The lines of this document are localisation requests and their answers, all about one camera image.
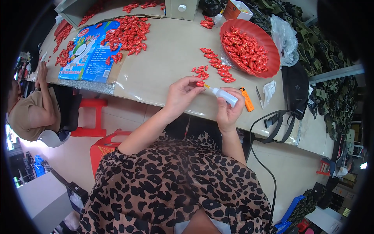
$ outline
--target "beige shirt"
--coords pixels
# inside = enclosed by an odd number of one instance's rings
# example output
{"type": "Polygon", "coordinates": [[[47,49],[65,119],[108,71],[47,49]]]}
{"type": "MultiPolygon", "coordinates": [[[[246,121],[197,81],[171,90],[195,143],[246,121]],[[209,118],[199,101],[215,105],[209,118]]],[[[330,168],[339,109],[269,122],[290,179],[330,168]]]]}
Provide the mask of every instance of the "beige shirt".
{"type": "Polygon", "coordinates": [[[20,99],[10,113],[8,113],[10,127],[20,138],[35,141],[44,130],[52,130],[54,132],[58,132],[60,130],[61,114],[55,91],[53,88],[49,88],[48,91],[52,98],[52,104],[57,118],[54,124],[39,128],[31,128],[28,107],[32,105],[43,107],[43,97],[41,91],[33,92],[27,98],[20,99]]]}

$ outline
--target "red plastic bowl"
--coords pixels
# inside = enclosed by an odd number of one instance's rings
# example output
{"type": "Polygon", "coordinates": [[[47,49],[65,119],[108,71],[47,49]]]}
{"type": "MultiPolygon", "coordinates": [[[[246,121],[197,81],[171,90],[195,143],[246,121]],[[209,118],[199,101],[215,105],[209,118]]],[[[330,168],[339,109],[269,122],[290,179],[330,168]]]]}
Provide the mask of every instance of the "red plastic bowl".
{"type": "Polygon", "coordinates": [[[248,73],[249,75],[262,77],[262,78],[269,78],[273,77],[277,74],[280,67],[281,59],[279,57],[278,48],[275,46],[272,38],[259,26],[255,25],[252,22],[243,20],[243,19],[229,19],[223,25],[221,26],[220,31],[220,38],[221,38],[221,44],[224,47],[223,44],[223,34],[228,31],[231,32],[231,27],[234,26],[236,28],[240,28],[241,33],[247,33],[247,36],[256,38],[259,46],[264,46],[264,49],[268,51],[266,56],[268,57],[267,66],[269,69],[266,72],[262,72],[260,74],[252,74],[249,73],[244,68],[240,67],[236,61],[232,59],[230,54],[226,51],[226,54],[229,58],[231,58],[231,62],[235,64],[240,70],[248,73]]]}

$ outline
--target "leopard print shirt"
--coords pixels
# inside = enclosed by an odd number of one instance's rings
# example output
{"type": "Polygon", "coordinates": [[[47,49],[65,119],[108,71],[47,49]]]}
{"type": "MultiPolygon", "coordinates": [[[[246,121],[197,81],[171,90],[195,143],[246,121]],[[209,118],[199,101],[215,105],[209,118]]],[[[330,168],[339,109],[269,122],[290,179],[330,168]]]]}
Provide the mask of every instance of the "leopard print shirt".
{"type": "Polygon", "coordinates": [[[159,137],[143,151],[103,157],[80,214],[83,233],[171,234],[204,209],[232,233],[266,233],[270,203],[253,171],[216,150],[206,134],[159,137]]]}

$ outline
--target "table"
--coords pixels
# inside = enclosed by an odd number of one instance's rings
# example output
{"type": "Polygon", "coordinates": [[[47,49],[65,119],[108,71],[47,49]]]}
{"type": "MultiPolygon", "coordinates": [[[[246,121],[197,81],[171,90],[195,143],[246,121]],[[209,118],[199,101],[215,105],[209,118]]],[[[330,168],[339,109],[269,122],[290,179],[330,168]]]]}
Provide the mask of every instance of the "table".
{"type": "MultiPolygon", "coordinates": [[[[91,18],[86,25],[97,23],[104,19],[126,14],[119,9],[111,8],[108,12],[103,12],[91,18]]],[[[53,41],[55,27],[50,31],[42,44],[41,54],[47,51],[47,58],[51,55],[50,62],[47,63],[49,69],[47,81],[49,83],[59,83],[75,88],[83,88],[100,93],[110,94],[120,98],[127,98],[142,103],[155,106],[164,106],[168,87],[179,78],[191,76],[193,67],[207,65],[208,59],[199,50],[200,47],[211,48],[216,54],[220,52],[220,28],[208,30],[200,26],[200,20],[203,20],[201,12],[197,12],[194,21],[179,19],[153,19],[148,18],[151,23],[150,33],[147,34],[147,51],[142,51],[137,56],[125,56],[122,61],[112,67],[109,75],[110,84],[93,83],[85,81],[59,80],[59,66],[54,66],[56,56],[66,48],[69,40],[72,40],[79,30],[72,29],[70,35],[60,44],[59,50],[53,54],[53,48],[56,42],[53,41]]],[[[254,111],[248,112],[244,109],[243,114],[238,119],[236,126],[238,128],[249,130],[254,121],[258,118],[276,110],[286,108],[283,98],[282,72],[281,70],[272,78],[257,78],[248,75],[239,70],[231,69],[230,72],[236,79],[235,82],[226,84],[221,81],[217,70],[211,66],[207,71],[209,78],[207,84],[212,87],[230,86],[240,88],[242,86],[248,92],[250,99],[255,107],[254,111]],[[255,87],[262,93],[262,87],[276,81],[276,91],[269,102],[269,105],[263,110],[258,100],[255,87]]],[[[190,104],[186,113],[215,120],[217,115],[216,97],[206,90],[199,94],[190,104]]],[[[281,140],[285,134],[288,125],[287,117],[284,118],[282,127],[275,137],[275,140],[281,140]]],[[[253,132],[262,138],[270,135],[275,125],[265,128],[264,122],[259,121],[253,127],[253,132]]],[[[302,121],[296,120],[291,135],[286,140],[287,144],[298,146],[302,149],[331,157],[333,141],[330,141],[325,132],[326,126],[323,116],[318,116],[316,120],[309,110],[302,121]]]]}

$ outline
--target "orange lighter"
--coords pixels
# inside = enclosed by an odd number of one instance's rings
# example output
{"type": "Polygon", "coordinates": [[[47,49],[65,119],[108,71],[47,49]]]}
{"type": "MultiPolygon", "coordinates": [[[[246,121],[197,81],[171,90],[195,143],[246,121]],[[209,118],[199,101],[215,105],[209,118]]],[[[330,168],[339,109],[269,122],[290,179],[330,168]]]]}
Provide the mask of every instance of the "orange lighter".
{"type": "Polygon", "coordinates": [[[253,104],[248,96],[247,91],[245,90],[244,87],[241,87],[239,90],[242,92],[242,95],[245,97],[245,107],[247,108],[248,112],[251,112],[255,108],[253,107],[253,104]]]}

